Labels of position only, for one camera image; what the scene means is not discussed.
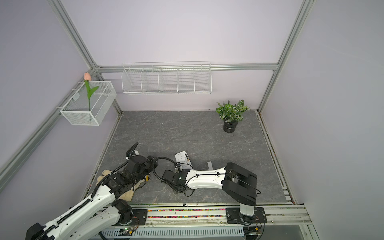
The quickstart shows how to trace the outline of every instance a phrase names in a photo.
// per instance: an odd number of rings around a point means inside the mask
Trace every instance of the wall-mounted wire shelf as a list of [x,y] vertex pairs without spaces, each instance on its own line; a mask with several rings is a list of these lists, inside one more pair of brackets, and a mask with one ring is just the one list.
[[91,96],[90,111],[84,83],[60,110],[72,125],[99,126],[115,100],[116,91],[110,81],[89,81],[89,86],[91,88],[99,86]]
[[211,93],[210,62],[123,63],[122,91],[134,94]]

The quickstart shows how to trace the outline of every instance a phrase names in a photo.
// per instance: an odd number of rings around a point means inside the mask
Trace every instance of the green leaves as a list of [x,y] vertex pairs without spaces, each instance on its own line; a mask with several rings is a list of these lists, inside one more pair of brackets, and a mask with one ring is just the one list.
[[99,88],[99,86],[91,88],[88,81],[85,81],[85,86],[87,87],[87,97],[88,99],[91,99],[92,94]]
[[87,97],[88,99],[91,99],[91,96],[92,94],[99,88],[99,86],[96,86],[94,88],[91,88],[89,91],[88,91],[88,94],[87,94]]
[[238,107],[243,107],[244,106],[244,100],[240,100],[237,104]]
[[99,88],[99,86],[91,88],[87,80],[84,83],[85,83],[85,87],[87,88],[88,107],[89,107],[89,111],[91,111],[91,96]]
[[249,109],[248,106],[244,106],[244,100],[240,100],[236,105],[231,105],[228,103],[217,103],[219,107],[216,109],[216,112],[219,114],[220,118],[226,121],[242,121],[244,118],[241,115],[243,112]]

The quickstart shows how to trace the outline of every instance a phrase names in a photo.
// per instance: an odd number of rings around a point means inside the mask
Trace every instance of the black flower pot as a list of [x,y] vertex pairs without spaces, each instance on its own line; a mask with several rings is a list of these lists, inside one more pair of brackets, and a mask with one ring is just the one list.
[[224,121],[223,129],[224,129],[224,131],[229,132],[229,133],[234,132],[238,123],[239,123],[238,121],[234,121],[234,122]]

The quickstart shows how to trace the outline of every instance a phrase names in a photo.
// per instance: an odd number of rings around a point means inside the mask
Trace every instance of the white wall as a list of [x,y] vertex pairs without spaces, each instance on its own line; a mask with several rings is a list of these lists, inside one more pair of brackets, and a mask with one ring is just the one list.
[[[46,0],[0,2],[0,167],[88,70]],[[1,239],[74,206],[116,120],[71,126],[62,117],[0,193]]]
[[256,110],[272,77],[271,70],[213,71],[211,94],[126,95],[122,92],[121,73],[104,73],[118,94],[117,101],[124,111],[145,110],[214,110],[217,102],[243,99]]
[[317,0],[262,112],[320,239],[382,239],[384,1]]
[[302,0],[63,0],[98,65],[276,63]]
[[[302,0],[63,0],[98,65],[276,63]],[[104,74],[121,92],[121,74]],[[244,99],[257,109],[271,71],[212,72],[212,94],[126,96],[122,110],[208,110]]]

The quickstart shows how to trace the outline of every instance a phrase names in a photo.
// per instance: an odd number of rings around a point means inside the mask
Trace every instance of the potted plant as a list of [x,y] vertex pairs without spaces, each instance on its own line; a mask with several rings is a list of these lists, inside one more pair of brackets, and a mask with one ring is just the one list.
[[225,132],[234,132],[239,121],[243,120],[241,115],[243,112],[249,109],[248,106],[244,106],[244,100],[240,100],[237,104],[231,105],[228,103],[221,105],[216,109],[220,118],[224,120],[223,129]]

